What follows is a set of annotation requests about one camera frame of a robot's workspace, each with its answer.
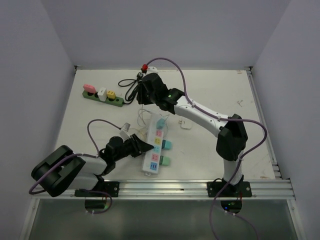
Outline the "white multi-socket power strip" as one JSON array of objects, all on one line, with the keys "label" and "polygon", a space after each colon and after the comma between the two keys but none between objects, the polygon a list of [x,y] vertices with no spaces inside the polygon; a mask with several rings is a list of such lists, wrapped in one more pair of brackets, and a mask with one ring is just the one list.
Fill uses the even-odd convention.
[{"label": "white multi-socket power strip", "polygon": [[142,163],[142,171],[147,175],[156,175],[158,174],[160,167],[160,157],[162,151],[162,144],[158,145],[154,143],[155,137],[162,138],[164,137],[164,128],[157,129],[156,122],[159,119],[164,119],[161,115],[157,113],[152,113],[151,118],[148,124],[146,142],[154,146],[153,150],[150,150],[145,153]]}]

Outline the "teal cube plug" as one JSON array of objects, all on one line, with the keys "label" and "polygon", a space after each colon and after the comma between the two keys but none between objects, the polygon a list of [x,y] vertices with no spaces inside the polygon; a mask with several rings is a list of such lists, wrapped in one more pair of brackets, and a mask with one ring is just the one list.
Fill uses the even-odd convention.
[{"label": "teal cube plug", "polygon": [[161,148],[163,149],[163,150],[170,150],[170,149],[172,149],[172,142],[171,141],[169,141],[169,140],[163,140],[162,141],[162,145],[161,145]]}]

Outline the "green cube plug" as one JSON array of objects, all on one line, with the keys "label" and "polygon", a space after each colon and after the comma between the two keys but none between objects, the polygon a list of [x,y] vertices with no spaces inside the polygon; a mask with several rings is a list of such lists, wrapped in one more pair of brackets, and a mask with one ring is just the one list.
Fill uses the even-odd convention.
[{"label": "green cube plug", "polygon": [[160,156],[159,164],[161,166],[169,166],[171,164],[171,159],[167,156]]}]

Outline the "light blue charger plug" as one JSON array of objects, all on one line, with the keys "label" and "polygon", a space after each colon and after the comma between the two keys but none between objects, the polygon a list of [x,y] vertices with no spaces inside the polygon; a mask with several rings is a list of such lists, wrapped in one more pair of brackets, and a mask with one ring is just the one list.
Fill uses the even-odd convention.
[{"label": "light blue charger plug", "polygon": [[159,119],[157,122],[156,122],[156,128],[158,130],[162,130],[166,125],[166,122],[163,118]]}]

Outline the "white plug adapter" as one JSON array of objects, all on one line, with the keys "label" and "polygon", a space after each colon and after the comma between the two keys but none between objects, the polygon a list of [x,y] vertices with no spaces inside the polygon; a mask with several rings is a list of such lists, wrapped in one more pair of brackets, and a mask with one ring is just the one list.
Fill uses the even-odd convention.
[{"label": "white plug adapter", "polygon": [[178,124],[182,130],[189,131],[193,127],[193,122],[191,120],[189,120],[187,118],[183,118],[183,117],[178,121]]}]

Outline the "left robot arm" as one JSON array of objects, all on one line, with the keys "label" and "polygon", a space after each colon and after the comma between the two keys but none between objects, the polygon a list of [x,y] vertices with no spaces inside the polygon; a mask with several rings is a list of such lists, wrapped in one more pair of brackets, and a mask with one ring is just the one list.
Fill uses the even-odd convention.
[{"label": "left robot arm", "polygon": [[116,162],[128,156],[139,157],[154,149],[154,146],[141,140],[135,134],[126,140],[112,137],[97,156],[87,153],[74,153],[66,145],[58,147],[31,171],[35,180],[29,189],[30,195],[48,193],[57,197],[66,190],[87,190],[92,196],[103,193],[103,176],[116,167]]}]

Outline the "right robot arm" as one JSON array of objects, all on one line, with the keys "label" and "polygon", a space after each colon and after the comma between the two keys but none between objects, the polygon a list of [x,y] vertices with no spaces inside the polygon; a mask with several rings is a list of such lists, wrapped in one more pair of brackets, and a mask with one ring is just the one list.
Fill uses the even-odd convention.
[{"label": "right robot arm", "polygon": [[239,161],[248,135],[239,115],[228,117],[197,105],[181,90],[167,88],[155,72],[137,74],[137,101],[140,105],[155,104],[162,111],[184,117],[213,134],[217,138],[216,152],[223,158],[223,192],[232,197],[241,190],[243,174]]}]

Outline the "small yellow plug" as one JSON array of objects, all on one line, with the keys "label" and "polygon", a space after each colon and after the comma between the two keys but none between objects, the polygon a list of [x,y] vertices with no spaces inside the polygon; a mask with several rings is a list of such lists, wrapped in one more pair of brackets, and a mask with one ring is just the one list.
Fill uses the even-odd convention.
[{"label": "small yellow plug", "polygon": [[107,95],[107,98],[110,99],[110,100],[115,100],[116,99],[116,94],[112,90],[108,90],[106,95]]}]

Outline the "pink plug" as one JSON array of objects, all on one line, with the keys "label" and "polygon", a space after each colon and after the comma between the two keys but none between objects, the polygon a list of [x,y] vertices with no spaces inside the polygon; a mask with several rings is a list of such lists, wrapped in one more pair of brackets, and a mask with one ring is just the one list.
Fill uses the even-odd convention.
[{"label": "pink plug", "polygon": [[90,84],[84,84],[83,89],[90,94],[95,94],[97,92],[96,88]]}]

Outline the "white cube charger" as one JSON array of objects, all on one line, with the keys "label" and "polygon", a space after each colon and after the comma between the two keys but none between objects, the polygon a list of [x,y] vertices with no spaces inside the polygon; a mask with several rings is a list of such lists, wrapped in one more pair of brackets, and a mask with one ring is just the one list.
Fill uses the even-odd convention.
[{"label": "white cube charger", "polygon": [[105,87],[101,87],[97,92],[97,96],[101,102],[105,102],[107,99],[107,89]]}]

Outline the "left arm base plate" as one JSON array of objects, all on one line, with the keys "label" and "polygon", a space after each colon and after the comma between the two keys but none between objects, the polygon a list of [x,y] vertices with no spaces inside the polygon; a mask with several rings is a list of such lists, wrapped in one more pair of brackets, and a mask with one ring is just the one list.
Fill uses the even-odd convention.
[{"label": "left arm base plate", "polygon": [[120,182],[119,181],[101,181],[92,190],[77,189],[74,193],[75,197],[106,197],[107,194],[116,198],[119,195]]}]

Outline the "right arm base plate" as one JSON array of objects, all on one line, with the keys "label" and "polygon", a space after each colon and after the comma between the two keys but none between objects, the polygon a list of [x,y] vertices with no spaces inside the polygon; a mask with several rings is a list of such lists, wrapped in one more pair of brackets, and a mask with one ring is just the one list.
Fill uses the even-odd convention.
[{"label": "right arm base plate", "polygon": [[[208,181],[206,183],[206,190],[209,198],[214,198],[217,193],[225,186],[227,182],[220,180]],[[240,181],[236,185],[229,184],[218,197],[221,198],[250,198],[252,197],[251,185],[248,181]]]}]

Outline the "aluminium mounting rail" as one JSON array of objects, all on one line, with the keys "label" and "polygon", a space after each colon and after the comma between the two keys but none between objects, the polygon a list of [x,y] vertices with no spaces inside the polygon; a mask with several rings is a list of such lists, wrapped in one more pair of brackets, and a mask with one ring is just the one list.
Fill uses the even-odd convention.
[{"label": "aluminium mounting rail", "polygon": [[[212,200],[214,188],[208,180],[106,180],[107,192],[119,200]],[[223,200],[294,200],[290,180],[249,180]]]}]

